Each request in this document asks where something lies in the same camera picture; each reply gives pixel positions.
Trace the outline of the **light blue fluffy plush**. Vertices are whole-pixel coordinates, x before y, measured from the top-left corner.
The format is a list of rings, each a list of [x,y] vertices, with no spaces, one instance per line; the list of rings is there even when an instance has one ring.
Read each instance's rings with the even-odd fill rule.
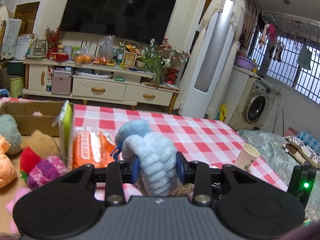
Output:
[[[146,120],[123,124],[115,136],[116,148],[110,156],[115,161],[139,160],[139,175],[135,185],[144,196],[166,197],[180,186],[176,170],[176,153],[172,140],[155,133]]]

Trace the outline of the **brown furry plush toy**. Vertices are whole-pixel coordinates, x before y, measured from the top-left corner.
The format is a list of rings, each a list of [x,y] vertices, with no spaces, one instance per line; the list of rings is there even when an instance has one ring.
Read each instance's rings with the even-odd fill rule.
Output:
[[[180,186],[171,191],[169,196],[171,197],[179,197],[179,196],[188,196],[193,192],[193,185],[192,184],[180,184]]]

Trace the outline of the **orange snack package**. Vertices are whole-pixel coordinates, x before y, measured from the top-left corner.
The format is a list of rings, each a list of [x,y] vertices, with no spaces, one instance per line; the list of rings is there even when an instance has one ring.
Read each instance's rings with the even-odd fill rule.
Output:
[[[104,168],[114,162],[111,153],[116,149],[112,135],[100,128],[80,127],[73,138],[72,168],[93,164],[95,168]]]

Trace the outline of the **white paper cup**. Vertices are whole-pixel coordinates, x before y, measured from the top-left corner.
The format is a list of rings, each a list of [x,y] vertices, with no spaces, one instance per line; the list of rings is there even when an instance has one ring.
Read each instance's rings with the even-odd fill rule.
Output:
[[[234,166],[247,171],[250,166],[260,157],[259,151],[250,144],[243,144],[240,153],[234,162]]]

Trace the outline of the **yellow detergent bottle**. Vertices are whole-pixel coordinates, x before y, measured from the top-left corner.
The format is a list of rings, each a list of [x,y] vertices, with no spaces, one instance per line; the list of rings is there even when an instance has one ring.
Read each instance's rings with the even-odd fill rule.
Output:
[[[215,120],[224,122],[225,119],[226,119],[226,104],[222,103],[218,110]]]

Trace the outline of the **pink purple knitted plush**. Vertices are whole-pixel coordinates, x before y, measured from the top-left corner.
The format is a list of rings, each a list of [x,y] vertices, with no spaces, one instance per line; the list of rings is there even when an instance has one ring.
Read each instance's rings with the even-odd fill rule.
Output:
[[[31,170],[27,178],[27,185],[31,190],[38,189],[49,182],[60,178],[68,172],[67,167],[57,156],[42,159]]]

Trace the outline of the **green yellow packet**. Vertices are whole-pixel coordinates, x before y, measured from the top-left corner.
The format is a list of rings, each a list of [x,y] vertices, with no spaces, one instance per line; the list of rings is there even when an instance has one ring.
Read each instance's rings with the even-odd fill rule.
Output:
[[[73,121],[73,109],[71,103],[66,100],[52,126],[59,127],[60,152],[63,163],[68,166],[69,138]]]

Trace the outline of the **cardboard box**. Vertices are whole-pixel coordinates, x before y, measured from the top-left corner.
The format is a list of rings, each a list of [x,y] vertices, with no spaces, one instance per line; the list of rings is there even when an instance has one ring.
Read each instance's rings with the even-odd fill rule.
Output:
[[[17,125],[21,135],[29,137],[35,130],[39,130],[43,134],[50,137],[59,138],[59,127],[52,126],[56,117],[61,111],[64,102],[58,101],[28,101],[28,100],[1,100],[1,114],[11,115]],[[69,142],[72,137],[73,130],[70,131]],[[72,161],[69,146],[68,151],[68,169],[72,168]],[[1,234],[16,235],[18,234],[16,225],[12,218],[12,209],[15,200],[20,198],[22,193],[27,192],[26,182],[21,178],[20,174],[20,157],[16,156],[12,159],[14,168],[17,172],[15,178],[10,184],[1,189]]]

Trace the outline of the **tan plush toy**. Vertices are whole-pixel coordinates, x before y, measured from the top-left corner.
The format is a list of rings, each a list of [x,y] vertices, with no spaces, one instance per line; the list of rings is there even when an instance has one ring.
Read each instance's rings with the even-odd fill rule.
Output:
[[[49,156],[61,157],[60,148],[55,140],[39,130],[35,130],[31,136],[22,140],[21,149],[28,147],[42,159]]]

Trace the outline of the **white standing air conditioner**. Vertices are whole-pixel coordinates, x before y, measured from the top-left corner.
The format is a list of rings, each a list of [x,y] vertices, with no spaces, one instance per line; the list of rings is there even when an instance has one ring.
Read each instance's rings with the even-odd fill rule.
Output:
[[[181,116],[214,119],[240,47],[246,0],[211,0],[180,83],[175,109]]]

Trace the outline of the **red strawberry plush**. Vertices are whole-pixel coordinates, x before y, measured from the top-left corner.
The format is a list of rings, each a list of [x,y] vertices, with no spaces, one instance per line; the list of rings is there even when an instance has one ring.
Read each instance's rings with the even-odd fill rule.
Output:
[[[25,148],[20,156],[20,173],[21,178],[27,181],[29,173],[35,165],[41,161],[41,157],[36,154],[30,147]]]

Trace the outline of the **cream TV stand cabinet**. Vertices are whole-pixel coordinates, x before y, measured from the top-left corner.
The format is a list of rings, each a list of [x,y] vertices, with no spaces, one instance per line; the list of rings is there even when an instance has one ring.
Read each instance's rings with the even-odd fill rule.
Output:
[[[48,59],[25,59],[25,88],[23,96],[46,96],[64,99],[82,100],[83,104],[89,101],[114,103],[131,106],[134,110],[139,103],[165,106],[170,114],[180,93],[179,88],[161,87],[154,83],[141,81],[153,79],[154,74],[148,71],[131,71],[118,66],[108,67],[96,64],[76,64],[73,61],[55,62]],[[53,67],[71,67],[73,69],[102,70],[113,73],[111,79],[87,77],[77,74],[72,76],[70,94],[48,92],[46,84],[48,70]]]

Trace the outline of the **silver front-load washing machine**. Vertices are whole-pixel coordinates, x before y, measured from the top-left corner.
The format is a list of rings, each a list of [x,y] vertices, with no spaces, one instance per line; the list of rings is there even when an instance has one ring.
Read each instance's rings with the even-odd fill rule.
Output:
[[[262,128],[278,95],[279,90],[257,74],[234,66],[223,99],[225,123],[235,131]]]

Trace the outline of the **red vase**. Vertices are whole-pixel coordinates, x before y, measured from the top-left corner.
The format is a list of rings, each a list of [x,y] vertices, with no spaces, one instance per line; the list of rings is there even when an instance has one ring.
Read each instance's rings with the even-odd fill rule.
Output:
[[[179,70],[177,69],[173,69],[173,68],[168,68],[167,69],[167,73],[166,73],[166,83],[170,84],[170,85],[174,85],[177,79],[177,74],[178,74]]]

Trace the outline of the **pink storage box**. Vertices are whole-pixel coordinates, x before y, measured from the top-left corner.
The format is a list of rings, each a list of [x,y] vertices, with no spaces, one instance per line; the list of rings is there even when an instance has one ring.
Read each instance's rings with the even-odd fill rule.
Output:
[[[69,95],[72,86],[72,72],[53,70],[52,93]]]

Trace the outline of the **orange plush toy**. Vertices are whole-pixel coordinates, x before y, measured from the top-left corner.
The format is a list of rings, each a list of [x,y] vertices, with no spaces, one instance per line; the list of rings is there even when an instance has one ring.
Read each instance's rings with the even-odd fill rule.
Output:
[[[5,137],[0,136],[0,138],[0,188],[2,189],[17,177],[17,173],[11,160],[6,155],[10,149],[10,144]]]

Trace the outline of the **framed certificate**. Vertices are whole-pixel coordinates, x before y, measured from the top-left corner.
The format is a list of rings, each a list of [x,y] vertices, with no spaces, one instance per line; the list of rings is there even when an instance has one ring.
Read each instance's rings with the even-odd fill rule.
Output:
[[[126,51],[123,56],[123,62],[125,63],[125,68],[133,68],[135,65],[137,54]]]

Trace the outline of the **teal knitted plush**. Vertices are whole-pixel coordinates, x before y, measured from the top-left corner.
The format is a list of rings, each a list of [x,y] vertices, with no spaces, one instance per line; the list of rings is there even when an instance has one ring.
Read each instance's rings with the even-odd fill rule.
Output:
[[[15,119],[9,114],[3,114],[1,121],[1,136],[10,144],[7,154],[14,155],[21,151],[22,136]]]

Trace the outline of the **purple plastic basin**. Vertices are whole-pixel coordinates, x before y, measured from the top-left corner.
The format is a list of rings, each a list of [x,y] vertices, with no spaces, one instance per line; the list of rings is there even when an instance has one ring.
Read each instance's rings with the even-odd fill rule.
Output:
[[[237,56],[235,58],[235,65],[249,71],[252,71],[255,68],[255,64],[252,60],[242,56]]]

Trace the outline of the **bag of oranges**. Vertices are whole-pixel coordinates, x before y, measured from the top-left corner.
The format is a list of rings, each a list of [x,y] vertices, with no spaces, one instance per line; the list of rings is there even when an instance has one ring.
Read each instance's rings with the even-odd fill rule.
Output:
[[[85,46],[83,49],[75,51],[74,61],[77,64],[90,64],[93,60],[93,55],[90,53],[90,47]]]

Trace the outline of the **potted flower plant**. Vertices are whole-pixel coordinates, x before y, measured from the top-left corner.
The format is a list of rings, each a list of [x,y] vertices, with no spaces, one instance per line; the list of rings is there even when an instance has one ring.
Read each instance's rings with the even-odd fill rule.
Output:
[[[188,62],[190,53],[173,47],[168,38],[163,38],[158,44],[154,38],[150,40],[150,45],[145,47],[142,60],[148,71],[154,74],[154,83],[159,85],[163,80],[167,69],[172,65],[180,66]]]

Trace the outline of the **red gift box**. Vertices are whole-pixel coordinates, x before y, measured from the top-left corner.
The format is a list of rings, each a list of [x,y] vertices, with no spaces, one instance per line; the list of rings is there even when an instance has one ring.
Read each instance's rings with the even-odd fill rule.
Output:
[[[47,54],[47,59],[56,61],[56,62],[65,62],[69,60],[69,55],[66,53],[52,53]]]

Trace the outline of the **green waste bin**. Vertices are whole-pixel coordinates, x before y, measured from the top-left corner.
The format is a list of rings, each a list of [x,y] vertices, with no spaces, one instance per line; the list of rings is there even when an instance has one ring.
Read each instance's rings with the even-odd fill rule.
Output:
[[[20,75],[10,75],[10,96],[12,98],[20,98],[24,89],[24,76]]]

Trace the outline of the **black flat screen television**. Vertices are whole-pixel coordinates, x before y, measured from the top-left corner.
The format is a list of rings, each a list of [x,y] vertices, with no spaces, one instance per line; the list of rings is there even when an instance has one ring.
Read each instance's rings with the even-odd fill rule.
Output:
[[[162,42],[176,0],[68,0],[60,29]]]

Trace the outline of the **wooden chair with cover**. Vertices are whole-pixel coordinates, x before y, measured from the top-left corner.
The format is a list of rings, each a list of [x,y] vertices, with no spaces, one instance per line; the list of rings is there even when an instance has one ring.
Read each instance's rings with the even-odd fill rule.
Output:
[[[1,1],[1,60],[9,60],[15,56],[21,24],[22,20],[12,18],[12,13]]]

